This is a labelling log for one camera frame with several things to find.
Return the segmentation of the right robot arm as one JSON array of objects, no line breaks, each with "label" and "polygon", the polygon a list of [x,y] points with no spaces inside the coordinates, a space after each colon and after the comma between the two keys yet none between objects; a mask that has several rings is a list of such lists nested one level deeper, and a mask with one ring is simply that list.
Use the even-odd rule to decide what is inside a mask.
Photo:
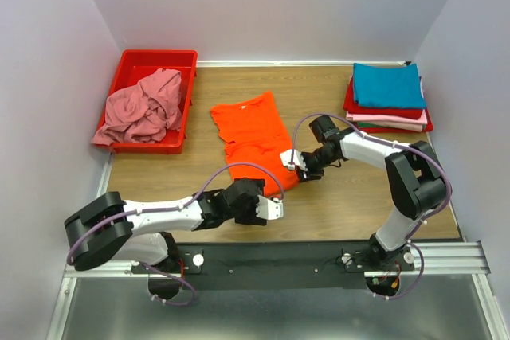
[{"label": "right robot arm", "polygon": [[353,123],[340,129],[332,114],[312,114],[309,127],[320,144],[312,152],[291,148],[281,153],[284,167],[296,171],[301,182],[318,180],[325,168],[350,160],[386,171],[393,209],[358,255],[346,260],[378,270],[387,268],[402,253],[428,217],[442,211],[452,186],[427,142],[400,143],[367,134]]}]

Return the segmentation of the orange t-shirt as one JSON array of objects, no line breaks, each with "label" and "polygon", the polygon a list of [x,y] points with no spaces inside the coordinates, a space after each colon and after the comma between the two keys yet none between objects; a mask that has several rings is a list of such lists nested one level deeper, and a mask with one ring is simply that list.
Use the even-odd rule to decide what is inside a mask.
[{"label": "orange t-shirt", "polygon": [[280,154],[291,148],[292,140],[270,91],[238,104],[216,105],[210,114],[224,142],[227,164],[253,163],[273,174],[268,176],[254,167],[237,165],[229,168],[232,179],[263,179],[266,196],[298,185],[296,172],[287,170],[281,161]]}]

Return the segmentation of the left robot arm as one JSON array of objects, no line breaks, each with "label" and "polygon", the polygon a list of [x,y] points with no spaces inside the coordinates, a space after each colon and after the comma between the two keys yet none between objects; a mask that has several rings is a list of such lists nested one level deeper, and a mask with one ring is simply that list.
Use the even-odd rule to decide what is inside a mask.
[{"label": "left robot arm", "polygon": [[132,238],[163,232],[215,229],[228,220],[266,225],[257,215],[263,179],[239,178],[225,189],[178,201],[136,202],[107,192],[65,220],[67,263],[88,271],[112,260]]}]

